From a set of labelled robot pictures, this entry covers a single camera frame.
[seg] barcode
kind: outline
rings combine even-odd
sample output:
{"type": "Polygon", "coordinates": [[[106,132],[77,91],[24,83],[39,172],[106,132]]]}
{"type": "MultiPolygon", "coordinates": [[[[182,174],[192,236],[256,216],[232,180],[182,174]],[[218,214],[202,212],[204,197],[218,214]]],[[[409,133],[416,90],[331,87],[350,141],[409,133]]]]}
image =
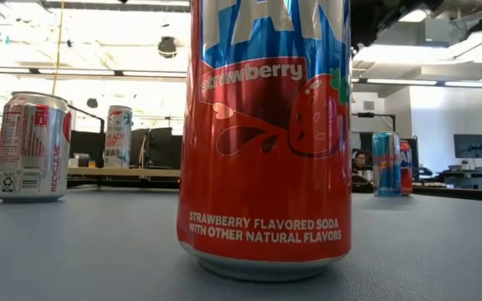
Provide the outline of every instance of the barcode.
{"type": "Polygon", "coordinates": [[[41,181],[41,172],[24,172],[22,175],[22,189],[39,189],[41,181]]]}
{"type": "Polygon", "coordinates": [[[120,156],[121,150],[106,150],[105,156],[120,156]]]}

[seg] gray table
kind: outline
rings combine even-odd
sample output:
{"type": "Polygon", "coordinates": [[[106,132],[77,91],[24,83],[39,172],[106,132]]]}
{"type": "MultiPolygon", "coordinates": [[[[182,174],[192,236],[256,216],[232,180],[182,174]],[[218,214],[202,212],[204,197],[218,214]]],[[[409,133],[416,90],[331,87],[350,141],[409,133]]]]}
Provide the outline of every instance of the gray table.
{"type": "Polygon", "coordinates": [[[176,193],[71,191],[0,202],[0,301],[482,301],[482,202],[354,196],[353,249],[300,283],[202,270],[176,240],[176,193]]]}

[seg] white soda can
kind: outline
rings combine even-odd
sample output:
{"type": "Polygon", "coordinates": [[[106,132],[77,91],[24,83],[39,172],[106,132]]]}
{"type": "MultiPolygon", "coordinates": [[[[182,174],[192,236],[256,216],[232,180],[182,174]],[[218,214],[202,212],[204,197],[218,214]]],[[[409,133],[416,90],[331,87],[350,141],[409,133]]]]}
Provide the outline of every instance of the white soda can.
{"type": "Polygon", "coordinates": [[[112,105],[105,133],[105,168],[129,168],[131,149],[131,108],[112,105]]]}
{"type": "Polygon", "coordinates": [[[53,202],[66,194],[71,120],[64,99],[13,93],[1,129],[2,201],[53,202]]]}

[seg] wall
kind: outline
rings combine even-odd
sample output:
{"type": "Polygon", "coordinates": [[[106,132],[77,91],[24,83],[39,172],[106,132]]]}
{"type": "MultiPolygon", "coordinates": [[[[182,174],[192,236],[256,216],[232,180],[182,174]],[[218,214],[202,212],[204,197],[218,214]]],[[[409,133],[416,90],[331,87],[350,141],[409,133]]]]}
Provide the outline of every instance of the wall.
{"type": "MultiPolygon", "coordinates": [[[[380,99],[377,93],[367,92],[353,92],[352,98],[355,103],[351,104],[351,112],[372,112],[378,114],[384,114],[384,99],[380,99]],[[375,103],[375,109],[373,111],[364,110],[364,101],[373,101],[375,103]]],[[[388,125],[384,123],[380,118],[358,118],[356,116],[351,117],[351,130],[353,132],[378,132],[384,130],[390,130],[388,125]]]]}
{"type": "Polygon", "coordinates": [[[412,138],[412,111],[410,107],[410,88],[400,89],[386,97],[384,108],[387,114],[396,116],[396,132],[402,138],[412,138]]]}
{"type": "Polygon", "coordinates": [[[462,161],[454,156],[454,134],[482,134],[482,89],[411,87],[410,105],[419,162],[432,171],[462,161]]]}

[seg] soda can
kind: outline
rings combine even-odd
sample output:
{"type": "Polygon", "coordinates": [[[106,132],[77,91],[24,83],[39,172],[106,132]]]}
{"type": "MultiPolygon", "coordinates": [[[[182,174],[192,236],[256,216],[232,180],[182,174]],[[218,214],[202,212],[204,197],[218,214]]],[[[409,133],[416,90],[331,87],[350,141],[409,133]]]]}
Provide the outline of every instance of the soda can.
{"type": "Polygon", "coordinates": [[[412,149],[405,140],[401,140],[401,195],[412,194],[412,149]]]}
{"type": "Polygon", "coordinates": [[[399,135],[373,134],[373,185],[375,196],[401,196],[399,135]]]}
{"type": "Polygon", "coordinates": [[[54,202],[66,194],[72,114],[60,97],[14,92],[3,109],[0,199],[54,202]]]}
{"type": "Polygon", "coordinates": [[[192,1],[177,235],[251,281],[351,248],[349,1],[192,1]]]}
{"type": "Polygon", "coordinates": [[[112,105],[105,133],[105,168],[130,168],[131,108],[112,105]]]}

